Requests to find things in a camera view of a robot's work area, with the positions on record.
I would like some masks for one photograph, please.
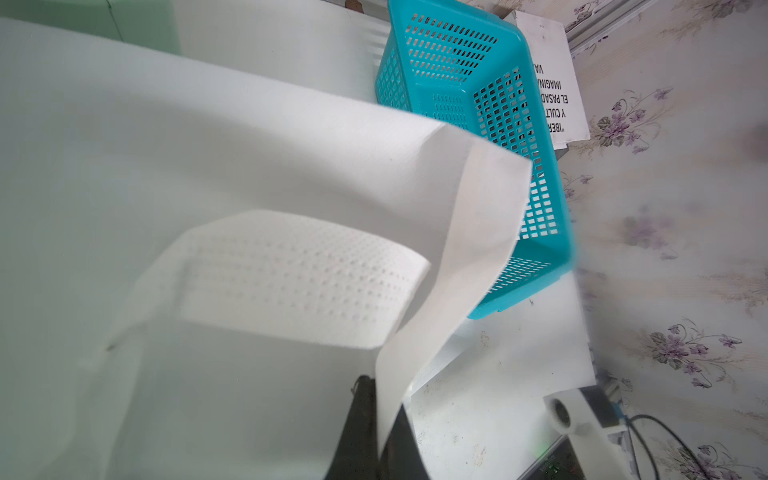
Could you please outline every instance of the purple flower pattern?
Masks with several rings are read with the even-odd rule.
[[[581,187],[579,187],[579,184],[581,185],[589,185],[589,182],[592,180],[591,175],[579,175],[576,178],[571,178],[566,174],[565,172],[560,172],[560,178],[563,183],[563,192],[565,193],[565,200],[571,204],[577,200],[580,200],[584,197],[586,194],[581,190]],[[575,223],[576,219],[571,215],[571,222]]]
[[[713,375],[717,375],[714,377],[714,382],[723,380],[733,382],[728,375],[727,367],[734,362],[731,355],[736,346],[742,343],[740,339],[724,334],[705,335],[696,323],[687,318],[670,326],[667,331],[670,332],[667,335],[661,332],[649,335],[648,346],[654,360],[693,376],[691,385],[702,389],[712,388],[713,381],[710,378],[713,378]],[[726,348],[726,350],[713,354],[710,352],[710,347],[704,343],[711,343],[716,338],[722,344],[720,349]],[[711,346],[714,348],[717,343],[711,343]]]
[[[654,99],[663,101],[671,91],[672,87],[658,88],[651,94],[641,96],[632,90],[626,90],[627,97],[614,103],[610,117],[606,115],[599,120],[592,119],[592,138],[579,142],[574,149],[583,152],[598,147],[631,145],[633,154],[646,151],[650,147],[648,141],[653,140],[660,132],[661,127],[657,120],[667,113],[663,104],[653,103]]]
[[[710,22],[718,22],[733,13],[747,12],[753,5],[759,5],[759,0],[680,0],[675,8],[687,10],[688,21],[674,28],[665,28],[662,35],[675,35],[678,40],[686,35],[697,34],[703,26]]]
[[[685,362],[683,372],[687,373],[688,375],[696,375],[697,373],[701,372],[701,369],[695,362]]]
[[[669,88],[657,88],[654,92],[654,98],[657,100],[664,100],[667,98],[667,94],[672,91],[672,87]]]
[[[700,453],[696,455],[697,464],[685,449],[667,447],[667,465],[677,468],[689,480],[742,480],[750,473],[756,480],[768,480],[761,468],[739,463],[739,460],[719,442],[714,445],[700,445],[698,450]]]
[[[707,352],[709,352],[709,351],[710,351],[710,350],[707,348],[707,346],[706,346],[706,345],[702,345],[702,344],[700,344],[700,343],[697,343],[696,345],[694,345],[694,346],[691,346],[691,347],[688,347],[688,348],[690,349],[690,352],[691,352],[693,355],[706,355],[706,354],[707,354]]]
[[[669,243],[664,239],[665,234],[673,227],[673,218],[663,214],[652,215],[648,206],[642,206],[637,216],[624,219],[623,242],[630,247],[663,250],[660,252],[662,260],[674,260],[677,258],[677,252],[668,248]]]
[[[727,346],[728,348],[735,349],[735,345],[737,343],[741,343],[741,340],[731,338],[728,335],[721,335],[720,343],[722,343],[724,346]]]
[[[597,8],[598,3],[599,0],[594,0],[593,2],[585,3],[580,7],[574,8],[574,15],[576,15],[576,19],[565,26],[565,33],[570,32],[584,20],[590,18],[592,14],[597,11],[595,9]]]

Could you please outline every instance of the white paper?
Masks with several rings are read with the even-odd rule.
[[[126,306],[219,328],[372,349],[429,268],[409,248],[300,215],[253,210],[189,230],[138,280]]]
[[[169,3],[184,57],[376,103],[389,21],[318,0]]]
[[[517,25],[531,49],[555,150],[572,141],[588,140],[589,125],[563,24],[520,11],[505,20]]]
[[[250,210],[277,210],[382,237],[434,266],[406,318],[419,313],[379,357],[384,436],[415,374],[485,295],[514,247],[530,164],[458,128],[8,19],[0,19],[0,45],[0,224],[7,227],[0,264],[12,279],[0,288],[8,345],[0,370],[8,388],[0,395],[10,412],[0,429],[16,439],[0,455],[14,478],[33,476],[74,445],[81,429],[73,425],[92,424],[75,421],[78,360],[98,351],[84,365],[96,376],[115,361],[139,333],[128,329],[121,341],[103,344],[111,331],[124,330],[125,323],[114,323],[117,312],[126,315],[137,279],[191,229]],[[167,313],[151,305],[141,306],[149,307],[145,316]],[[125,441],[143,450],[121,457],[121,467],[132,458],[141,459],[142,475],[178,468],[213,474],[223,465],[252,473],[255,450],[248,442],[287,445],[297,435],[306,441],[293,444],[294,461],[330,462],[352,399],[346,385],[372,372],[366,351],[188,326],[194,335],[222,340],[201,344],[210,359],[179,353],[187,361],[165,372],[170,380],[194,376],[196,390],[169,379],[142,384],[163,389],[167,403],[141,403],[155,409],[143,419],[136,416],[139,405],[131,405]],[[231,342],[240,347],[230,351]],[[269,378],[277,383],[255,386],[275,371],[281,374]],[[134,374],[106,380],[120,384],[111,391],[129,396],[132,389],[123,387]],[[250,390],[237,388],[244,378]],[[261,399],[269,418],[254,410],[253,398],[288,384],[290,392],[309,390],[290,401]],[[94,408],[79,412],[126,415],[122,402],[86,391],[81,398]],[[285,428],[289,414],[301,428]],[[98,456],[93,478],[105,473],[109,433],[82,444],[99,445],[91,452]],[[142,442],[142,433],[152,441]],[[185,448],[191,438],[193,455]],[[265,455],[258,462],[280,472],[289,459]]]

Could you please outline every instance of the black cable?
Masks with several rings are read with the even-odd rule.
[[[656,478],[656,480],[660,480],[661,477],[659,476],[659,469],[656,466],[656,461],[654,460],[654,456],[650,454],[650,449],[648,448],[648,444],[645,442],[645,439],[643,439],[643,436],[640,435],[640,432],[638,432],[637,429],[634,427],[634,425],[632,425],[631,421],[627,420],[627,426],[634,433],[634,436],[636,436],[637,439],[640,440],[640,445],[643,446],[643,449],[645,450],[645,454],[648,455],[648,459],[650,459],[650,466],[654,468],[654,477]],[[639,467],[637,468],[637,477],[640,478]]]
[[[634,426],[632,425],[632,422],[634,422],[634,421],[635,421],[635,420],[637,420],[637,419],[648,419],[648,420],[652,420],[652,421],[656,422],[657,424],[659,424],[659,425],[661,426],[661,428],[663,428],[664,430],[667,430],[667,432],[668,432],[670,435],[672,435],[672,436],[674,437],[674,439],[675,439],[675,440],[677,440],[677,443],[679,443],[679,444],[680,444],[680,446],[682,446],[682,447],[683,447],[683,449],[685,450],[685,452],[686,452],[686,453],[687,453],[687,454],[688,454],[688,455],[689,455],[689,456],[690,456],[690,457],[691,457],[691,458],[694,460],[694,462],[696,462],[696,466],[697,466],[697,467],[699,467],[699,470],[701,471],[702,475],[704,475],[704,478],[705,478],[706,480],[713,480],[713,479],[712,479],[712,477],[710,477],[710,474],[707,472],[707,470],[705,470],[705,469],[704,469],[704,466],[703,466],[703,465],[701,465],[701,462],[699,462],[699,459],[698,459],[698,457],[696,457],[696,456],[694,455],[694,453],[691,451],[691,449],[689,449],[689,448],[688,448],[688,445],[685,445],[685,442],[683,442],[683,440],[682,440],[680,437],[678,437],[678,436],[677,436],[677,434],[676,434],[675,432],[673,432],[673,431],[672,431],[672,429],[670,429],[668,426],[666,426],[666,425],[664,424],[664,422],[662,422],[661,420],[659,420],[659,419],[657,419],[656,417],[653,417],[653,416],[651,416],[651,415],[644,415],[644,414],[635,415],[635,416],[634,416],[634,417],[632,417],[631,419],[628,419],[628,420],[627,420],[627,424],[628,424],[628,425],[629,425],[629,426],[630,426],[630,427],[631,427],[631,428],[634,430],[634,432],[635,432],[635,435],[637,434],[637,430],[636,430],[636,429],[634,429]]]

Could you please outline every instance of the black object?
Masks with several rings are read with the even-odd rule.
[[[650,466],[654,469],[654,479],[660,480],[661,477],[659,476],[659,468],[656,466],[656,460],[654,460],[654,456],[650,453],[650,449],[648,448],[648,444],[645,442],[645,439],[642,435],[640,435],[640,432],[637,431],[635,426],[632,424],[632,422],[627,421],[627,427],[634,433],[634,436],[637,437],[637,440],[640,442],[640,445],[643,446],[643,450],[645,450],[645,454],[648,455],[648,459],[650,460]],[[635,455],[635,465],[637,465],[637,455]],[[637,469],[637,477],[640,478],[640,469]]]
[[[557,414],[558,420],[560,420],[560,423],[565,425],[565,427],[571,426],[571,416],[568,414],[568,409],[565,408],[565,405],[563,405],[563,402],[560,400],[554,401],[554,413]]]
[[[376,381],[360,376],[353,390],[355,397],[326,480],[429,480],[404,408],[400,407],[379,458]]]
[[[584,480],[568,437],[560,437],[520,480]]]
[[[632,417],[631,419],[627,419],[627,424],[628,424],[630,427],[634,427],[634,422],[635,422],[635,420],[639,420],[639,419],[648,419],[648,420],[651,420],[652,422],[656,422],[657,424],[659,424],[659,426],[660,426],[662,429],[664,429],[664,430],[667,430],[667,432],[668,432],[670,435],[672,435],[672,436],[674,437],[674,439],[675,439],[675,440],[677,440],[677,443],[679,443],[679,444],[680,444],[680,446],[682,446],[682,447],[683,447],[683,450],[685,450],[685,452],[688,454],[688,456],[689,456],[689,457],[690,457],[690,458],[691,458],[691,459],[692,459],[694,462],[696,462],[696,466],[699,468],[699,471],[700,471],[700,472],[701,472],[701,473],[704,475],[704,478],[705,478],[706,480],[712,480],[712,477],[710,476],[710,474],[707,472],[707,470],[705,470],[705,469],[704,469],[704,466],[703,466],[703,465],[701,465],[701,462],[699,462],[699,459],[698,459],[698,458],[697,458],[697,457],[694,455],[694,453],[691,451],[691,449],[689,449],[689,448],[688,448],[688,445],[685,445],[685,442],[683,442],[683,439],[681,439],[679,436],[677,436],[677,433],[673,432],[671,428],[669,428],[669,427],[668,427],[666,424],[664,424],[664,422],[662,422],[661,420],[657,419],[656,417],[654,417],[654,416],[652,416],[652,415],[645,415],[645,414],[640,414],[640,415],[635,415],[635,416],[634,416],[634,417]],[[632,430],[633,430],[633,432],[635,432],[635,435],[637,435],[637,430],[636,430],[636,429],[634,429],[634,428],[632,428]],[[654,465],[654,473],[656,474],[656,478],[659,478],[659,476],[658,476],[658,475],[659,475],[658,471],[655,471],[655,468],[656,468],[656,464],[654,463],[653,459],[651,459],[651,463]]]
[[[606,428],[619,425],[619,417],[616,415],[611,401],[605,395],[602,388],[597,385],[585,386],[581,387],[579,392],[584,396],[589,408],[592,409],[592,413],[600,422],[601,427]]]

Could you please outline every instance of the paper towel sheet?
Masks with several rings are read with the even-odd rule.
[[[428,268],[413,250],[370,233],[254,210],[176,240],[138,280],[117,335],[163,311],[257,335],[372,349],[400,321]]]
[[[110,338],[139,276],[190,229],[276,210],[433,265],[379,357],[380,435],[514,247],[530,163],[456,127],[5,18],[0,45],[0,264],[12,279],[0,288],[0,430],[16,439],[0,461],[14,478],[71,439],[76,362]],[[334,409],[351,397],[302,400]]]

